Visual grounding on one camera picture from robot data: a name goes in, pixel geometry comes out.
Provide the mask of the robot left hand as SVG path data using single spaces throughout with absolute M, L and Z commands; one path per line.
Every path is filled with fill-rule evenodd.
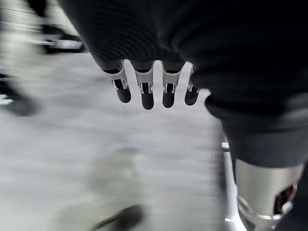
M 99 65 L 182 61 L 223 126 L 240 219 L 269 231 L 292 209 L 308 161 L 305 0 L 61 0 Z

